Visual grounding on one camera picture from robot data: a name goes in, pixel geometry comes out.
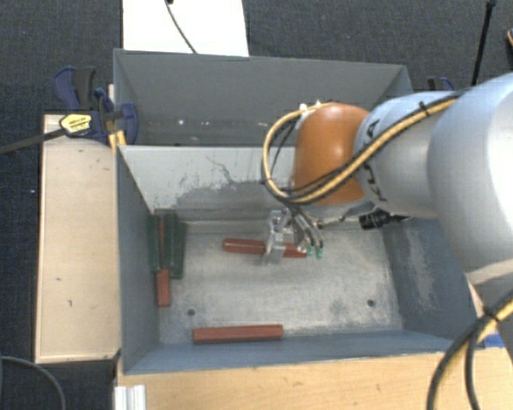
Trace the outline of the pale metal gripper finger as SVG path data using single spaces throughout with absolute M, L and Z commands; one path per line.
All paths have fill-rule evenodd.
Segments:
M 274 234 L 270 240 L 269 262 L 271 264 L 279 264 L 283 259 L 285 251 L 284 236 L 282 234 Z
M 269 265 L 275 262 L 277 254 L 276 244 L 277 231 L 271 230 L 265 237 L 264 240 L 264 254 L 262 257 L 262 263 Z

